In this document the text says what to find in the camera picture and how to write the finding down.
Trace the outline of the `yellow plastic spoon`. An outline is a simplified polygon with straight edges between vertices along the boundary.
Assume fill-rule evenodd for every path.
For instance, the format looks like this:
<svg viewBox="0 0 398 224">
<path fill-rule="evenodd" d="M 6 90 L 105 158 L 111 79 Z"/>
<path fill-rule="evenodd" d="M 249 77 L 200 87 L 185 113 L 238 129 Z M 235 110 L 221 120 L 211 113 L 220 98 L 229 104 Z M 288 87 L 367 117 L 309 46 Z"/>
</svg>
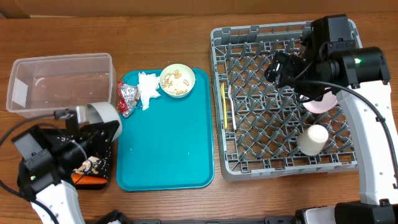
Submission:
<svg viewBox="0 0 398 224">
<path fill-rule="evenodd" d="M 226 111 L 226 97 L 225 97 L 225 87 L 224 83 L 221 84 L 220 86 L 220 95 L 221 95 L 221 101 L 222 101 L 222 107 L 223 107 L 223 124 L 224 124 L 224 129 L 228 128 L 228 119 L 227 119 L 227 111 Z"/>
</svg>

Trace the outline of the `grey bowl with rice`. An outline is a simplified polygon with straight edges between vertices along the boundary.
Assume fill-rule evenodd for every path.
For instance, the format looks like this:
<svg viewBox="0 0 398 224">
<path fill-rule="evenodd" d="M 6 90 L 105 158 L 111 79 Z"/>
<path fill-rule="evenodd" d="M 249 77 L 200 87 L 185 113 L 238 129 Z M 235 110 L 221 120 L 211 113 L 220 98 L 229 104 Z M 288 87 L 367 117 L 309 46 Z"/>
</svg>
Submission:
<svg viewBox="0 0 398 224">
<path fill-rule="evenodd" d="M 90 103 L 87 105 L 87 118 L 90 124 L 95 123 L 108 123 L 112 121 L 117 121 L 119 126 L 116 132 L 113 134 L 112 141 L 115 141 L 122 133 L 123 126 L 119 113 L 108 102 L 97 102 Z"/>
</svg>

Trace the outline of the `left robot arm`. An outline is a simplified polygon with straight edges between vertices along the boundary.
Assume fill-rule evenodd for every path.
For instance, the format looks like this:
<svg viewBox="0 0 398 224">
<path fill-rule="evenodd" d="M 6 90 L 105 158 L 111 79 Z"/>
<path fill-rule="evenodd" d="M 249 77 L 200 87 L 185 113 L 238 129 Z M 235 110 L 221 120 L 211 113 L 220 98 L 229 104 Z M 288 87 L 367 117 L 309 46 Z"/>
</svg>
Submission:
<svg viewBox="0 0 398 224">
<path fill-rule="evenodd" d="M 22 155 L 17 184 L 43 223 L 84 223 L 78 189 L 109 182 L 118 121 L 60 129 L 39 123 L 12 143 Z"/>
</svg>

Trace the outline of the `cream bowl with peanuts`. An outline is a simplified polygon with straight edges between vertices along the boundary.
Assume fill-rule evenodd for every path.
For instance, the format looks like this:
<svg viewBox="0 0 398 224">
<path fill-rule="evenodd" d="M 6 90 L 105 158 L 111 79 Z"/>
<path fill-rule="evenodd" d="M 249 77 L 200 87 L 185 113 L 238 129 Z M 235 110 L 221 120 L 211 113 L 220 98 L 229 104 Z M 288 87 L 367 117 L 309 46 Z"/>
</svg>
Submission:
<svg viewBox="0 0 398 224">
<path fill-rule="evenodd" d="M 183 98 L 192 90 L 196 82 L 193 70 L 181 63 L 165 67 L 160 73 L 160 87 L 174 98 Z"/>
</svg>

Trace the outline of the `orange carrot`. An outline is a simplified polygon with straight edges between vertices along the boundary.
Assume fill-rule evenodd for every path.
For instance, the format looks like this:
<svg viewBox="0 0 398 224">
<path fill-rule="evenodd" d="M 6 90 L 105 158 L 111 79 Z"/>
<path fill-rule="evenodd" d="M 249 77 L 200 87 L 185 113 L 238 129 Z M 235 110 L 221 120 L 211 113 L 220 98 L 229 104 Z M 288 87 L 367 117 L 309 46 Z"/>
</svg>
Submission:
<svg viewBox="0 0 398 224">
<path fill-rule="evenodd" d="M 75 185 L 105 185 L 107 179 L 90 175 L 72 174 L 72 181 Z"/>
</svg>

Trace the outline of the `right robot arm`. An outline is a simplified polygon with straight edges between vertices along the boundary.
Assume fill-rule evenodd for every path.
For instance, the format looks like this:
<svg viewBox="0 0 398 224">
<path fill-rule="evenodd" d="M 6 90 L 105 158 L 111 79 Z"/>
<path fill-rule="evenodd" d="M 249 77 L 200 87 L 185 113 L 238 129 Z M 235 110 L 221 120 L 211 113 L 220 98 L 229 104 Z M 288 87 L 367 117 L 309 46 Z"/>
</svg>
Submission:
<svg viewBox="0 0 398 224">
<path fill-rule="evenodd" d="M 312 100 L 328 91 L 337 97 L 356 154 L 360 199 L 297 210 L 295 223 L 396 223 L 397 130 L 383 51 L 361 48 L 344 14 L 312 21 L 301 43 L 300 57 L 274 54 L 266 79 Z"/>
</svg>

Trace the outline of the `white paper cup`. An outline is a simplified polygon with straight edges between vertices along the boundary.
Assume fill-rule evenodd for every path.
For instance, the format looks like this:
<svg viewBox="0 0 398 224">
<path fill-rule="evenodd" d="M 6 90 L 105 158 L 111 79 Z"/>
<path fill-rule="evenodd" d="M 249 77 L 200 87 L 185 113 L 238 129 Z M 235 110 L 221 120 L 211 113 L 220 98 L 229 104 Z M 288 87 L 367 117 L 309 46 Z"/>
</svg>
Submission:
<svg viewBox="0 0 398 224">
<path fill-rule="evenodd" d="M 306 129 L 297 138 L 297 146 L 301 152 L 308 156 L 319 154 L 329 138 L 326 128 L 322 125 L 314 124 Z"/>
</svg>

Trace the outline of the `pink round plate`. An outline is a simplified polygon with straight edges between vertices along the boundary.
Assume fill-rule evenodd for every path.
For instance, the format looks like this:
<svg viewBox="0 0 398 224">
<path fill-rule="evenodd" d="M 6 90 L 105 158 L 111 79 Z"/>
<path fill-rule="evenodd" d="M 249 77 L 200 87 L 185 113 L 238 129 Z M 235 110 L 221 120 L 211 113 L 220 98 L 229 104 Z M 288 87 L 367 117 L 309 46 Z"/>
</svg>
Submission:
<svg viewBox="0 0 398 224">
<path fill-rule="evenodd" d="M 304 103 L 303 106 L 306 110 L 311 113 L 321 114 L 329 111 L 338 104 L 337 97 L 332 93 L 325 93 L 320 101 L 313 100 L 308 103 Z"/>
</svg>

